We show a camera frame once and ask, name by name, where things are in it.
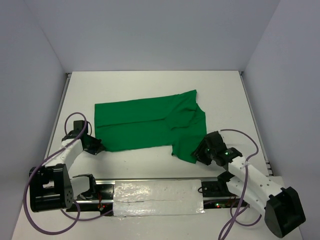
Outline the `green t shirt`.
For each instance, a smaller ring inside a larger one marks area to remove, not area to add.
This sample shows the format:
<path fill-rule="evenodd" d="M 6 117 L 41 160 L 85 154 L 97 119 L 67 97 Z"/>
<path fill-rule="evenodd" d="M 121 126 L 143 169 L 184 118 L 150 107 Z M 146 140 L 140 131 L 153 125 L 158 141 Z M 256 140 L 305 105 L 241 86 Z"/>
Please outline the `green t shirt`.
<path fill-rule="evenodd" d="M 172 156 L 195 164 L 193 152 L 207 133 L 197 91 L 97 103 L 94 132 L 108 152 L 170 146 Z"/>

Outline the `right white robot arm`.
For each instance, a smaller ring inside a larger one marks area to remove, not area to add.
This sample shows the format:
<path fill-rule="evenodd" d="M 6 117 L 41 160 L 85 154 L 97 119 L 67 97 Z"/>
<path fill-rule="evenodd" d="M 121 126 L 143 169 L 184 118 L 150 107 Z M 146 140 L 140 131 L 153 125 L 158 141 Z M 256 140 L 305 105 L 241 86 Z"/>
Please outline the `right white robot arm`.
<path fill-rule="evenodd" d="M 191 154 L 209 166 L 215 162 L 224 169 L 215 181 L 204 181 L 198 189 L 205 198 L 238 196 L 259 212 L 267 228 L 283 238 L 306 221 L 298 192 L 284 188 L 249 163 L 234 147 L 227 147 L 219 131 L 208 133 Z"/>

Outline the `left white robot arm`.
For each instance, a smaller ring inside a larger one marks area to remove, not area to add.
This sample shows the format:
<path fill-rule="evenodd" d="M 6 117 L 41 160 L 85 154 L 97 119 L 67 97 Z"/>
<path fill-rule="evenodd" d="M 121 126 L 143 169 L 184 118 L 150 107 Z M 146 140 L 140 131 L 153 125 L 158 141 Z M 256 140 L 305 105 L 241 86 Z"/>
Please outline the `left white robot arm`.
<path fill-rule="evenodd" d="M 69 176 L 69 170 L 83 152 L 96 156 L 106 150 L 102 141 L 92 134 L 92 126 L 84 120 L 73 122 L 61 141 L 61 152 L 37 170 L 29 185 L 29 203 L 33 212 L 69 209 L 74 199 L 93 199 L 98 194 L 91 173 Z"/>

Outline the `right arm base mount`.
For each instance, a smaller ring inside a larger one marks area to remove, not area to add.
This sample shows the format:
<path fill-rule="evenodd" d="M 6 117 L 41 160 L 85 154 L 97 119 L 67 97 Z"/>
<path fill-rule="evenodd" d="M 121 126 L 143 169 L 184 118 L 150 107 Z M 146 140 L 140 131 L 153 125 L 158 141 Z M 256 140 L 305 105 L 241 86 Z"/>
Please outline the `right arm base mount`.
<path fill-rule="evenodd" d="M 227 188 L 227 181 L 229 181 L 232 176 L 233 175 L 229 173 L 222 173 L 216 179 L 201 181 L 201 186 L 197 191 L 202 194 L 203 207 L 205 210 L 237 206 L 240 196 L 234 195 Z"/>

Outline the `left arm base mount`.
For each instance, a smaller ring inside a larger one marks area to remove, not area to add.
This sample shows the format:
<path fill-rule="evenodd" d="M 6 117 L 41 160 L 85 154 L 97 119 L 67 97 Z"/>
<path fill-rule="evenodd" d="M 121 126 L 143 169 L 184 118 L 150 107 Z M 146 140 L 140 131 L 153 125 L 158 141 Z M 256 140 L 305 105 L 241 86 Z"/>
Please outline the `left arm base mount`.
<path fill-rule="evenodd" d="M 97 212 L 104 217 L 113 215 L 114 183 L 99 182 L 92 174 L 77 175 L 70 181 L 73 199 L 82 213 Z"/>

